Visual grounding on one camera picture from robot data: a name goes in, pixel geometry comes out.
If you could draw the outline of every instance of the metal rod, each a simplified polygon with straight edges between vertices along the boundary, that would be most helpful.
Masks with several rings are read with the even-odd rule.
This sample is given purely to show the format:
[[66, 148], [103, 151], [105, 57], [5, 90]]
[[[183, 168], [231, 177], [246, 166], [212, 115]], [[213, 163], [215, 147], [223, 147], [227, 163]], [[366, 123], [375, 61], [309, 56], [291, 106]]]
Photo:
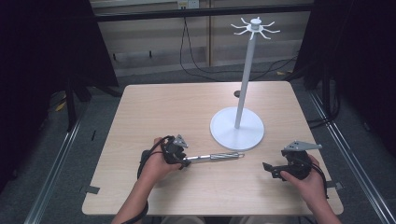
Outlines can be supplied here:
[[231, 152], [231, 153], [217, 153], [217, 154], [210, 154], [204, 156], [188, 157], [185, 158], [184, 160], [196, 163], [196, 162], [207, 162], [207, 161], [229, 161], [229, 160], [236, 160], [242, 157], [245, 157], [245, 154], [239, 152]]
[[235, 129], [239, 129], [241, 124], [242, 112], [244, 110], [245, 98], [248, 90], [248, 79], [250, 77], [251, 64], [253, 62], [254, 47], [256, 46], [256, 34], [253, 33], [247, 44], [247, 57], [245, 60], [244, 75], [242, 76], [241, 92], [239, 95], [238, 109], [236, 111]]

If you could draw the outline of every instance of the gray carpet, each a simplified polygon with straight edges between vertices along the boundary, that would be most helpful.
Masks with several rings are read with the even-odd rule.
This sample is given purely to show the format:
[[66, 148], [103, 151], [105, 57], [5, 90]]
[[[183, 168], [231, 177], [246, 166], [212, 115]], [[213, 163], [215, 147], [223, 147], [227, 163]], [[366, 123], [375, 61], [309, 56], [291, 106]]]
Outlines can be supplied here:
[[[269, 63], [255, 64], [253, 71], [266, 71]], [[288, 71], [293, 63], [281, 68]], [[240, 81], [243, 65], [211, 68], [211, 71], [234, 71], [221, 74], [208, 74], [196, 69], [189, 70], [192, 74], [202, 74], [217, 81]], [[280, 80], [284, 76], [271, 72], [257, 80]], [[188, 75], [184, 71], [166, 72], [143, 76], [120, 77], [119, 88], [123, 91], [126, 85], [150, 83], [177, 83], [177, 82], [207, 82], [213, 79]], [[304, 89], [300, 79], [291, 82], [299, 103], [307, 119], [319, 118], [309, 93]], [[55, 189], [49, 204], [41, 219], [41, 223], [109, 223], [112, 216], [85, 216], [81, 212], [84, 193], [81, 187], [89, 185], [96, 163], [100, 157], [106, 141], [111, 122], [117, 110], [120, 98], [109, 96], [95, 88], [90, 88], [92, 100], [84, 105], [77, 101], [78, 110], [87, 106], [87, 111], [81, 118], [78, 135], [67, 156], [64, 168], [56, 182]], [[367, 132], [363, 119], [346, 100], [342, 100], [340, 114], [336, 124], [343, 132], [353, 152], [358, 157], [367, 174], [382, 196], [387, 200], [392, 211], [396, 211], [396, 196], [393, 193], [396, 184], [396, 160], [384, 149], [378, 136]], [[0, 223], [22, 223], [38, 195], [52, 163], [62, 145], [67, 128], [65, 109], [55, 112], [49, 109], [49, 117], [37, 138], [32, 155], [19, 170], [19, 177], [10, 181], [0, 195]], [[343, 189], [338, 191], [344, 204], [345, 211], [340, 216], [344, 223], [380, 223], [380, 220], [362, 191], [359, 183], [351, 173], [347, 163], [334, 143], [326, 127], [312, 130], [317, 140], [324, 146], [321, 150], [332, 179], [342, 182]], [[225, 223], [227, 217], [211, 217], [208, 223]], [[298, 223], [296, 217], [290, 217], [289, 223]]]

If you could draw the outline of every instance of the finger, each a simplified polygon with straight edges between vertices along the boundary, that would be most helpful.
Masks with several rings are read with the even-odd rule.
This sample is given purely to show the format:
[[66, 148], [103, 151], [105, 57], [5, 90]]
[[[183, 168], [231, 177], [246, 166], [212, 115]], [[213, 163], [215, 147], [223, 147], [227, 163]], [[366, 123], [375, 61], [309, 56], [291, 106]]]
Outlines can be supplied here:
[[182, 166], [181, 163], [171, 164], [173, 171], [179, 170], [181, 168], [181, 166]]
[[157, 144], [159, 141], [161, 141], [161, 139], [162, 139], [161, 137], [155, 138], [155, 139], [154, 139], [154, 145]]
[[282, 175], [283, 178], [285, 178], [287, 181], [289, 181], [292, 185], [297, 187], [300, 183], [300, 180], [294, 177], [293, 175], [289, 174], [286, 171], [281, 171], [280, 175]]
[[309, 157], [309, 159], [311, 159], [311, 161], [312, 161], [316, 166], [319, 166], [319, 162], [318, 162], [318, 160], [317, 160], [314, 156], [308, 154], [308, 157]]

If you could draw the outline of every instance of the human hand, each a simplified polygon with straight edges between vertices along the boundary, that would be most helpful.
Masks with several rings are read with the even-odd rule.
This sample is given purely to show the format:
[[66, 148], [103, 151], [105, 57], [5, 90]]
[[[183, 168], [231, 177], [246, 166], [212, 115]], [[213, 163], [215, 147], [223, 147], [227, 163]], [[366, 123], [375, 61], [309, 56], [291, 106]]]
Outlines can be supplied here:
[[[317, 159], [309, 154], [308, 157], [315, 165], [319, 166]], [[323, 179], [316, 170], [311, 169], [308, 177], [303, 180], [294, 177], [286, 171], [281, 171], [280, 174], [300, 191], [303, 200], [311, 211], [312, 207], [318, 206], [319, 203], [327, 203]]]
[[[154, 145], [161, 141], [161, 138], [154, 139]], [[163, 158], [163, 151], [161, 145], [155, 147], [151, 156], [148, 158], [145, 166], [143, 167], [142, 174], [139, 178], [147, 178], [153, 184], [162, 180], [167, 174], [172, 171], [178, 170], [181, 164], [168, 164]]]

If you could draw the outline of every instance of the white pole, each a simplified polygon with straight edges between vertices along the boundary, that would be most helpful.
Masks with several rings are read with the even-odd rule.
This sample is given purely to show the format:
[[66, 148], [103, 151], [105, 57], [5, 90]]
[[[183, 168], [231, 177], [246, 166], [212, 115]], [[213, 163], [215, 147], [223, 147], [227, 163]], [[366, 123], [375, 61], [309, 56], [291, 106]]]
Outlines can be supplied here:
[[253, 54], [254, 54], [255, 46], [256, 46], [256, 34], [253, 33], [252, 37], [249, 39], [247, 43], [247, 57], [245, 60], [244, 75], [242, 77], [241, 92], [239, 94], [238, 109], [236, 111], [236, 119], [234, 126], [235, 129], [239, 129], [239, 126], [241, 124], [242, 112], [244, 110], [245, 98], [248, 90], [248, 80], [250, 77], [250, 70], [251, 70], [251, 64], [253, 62]]

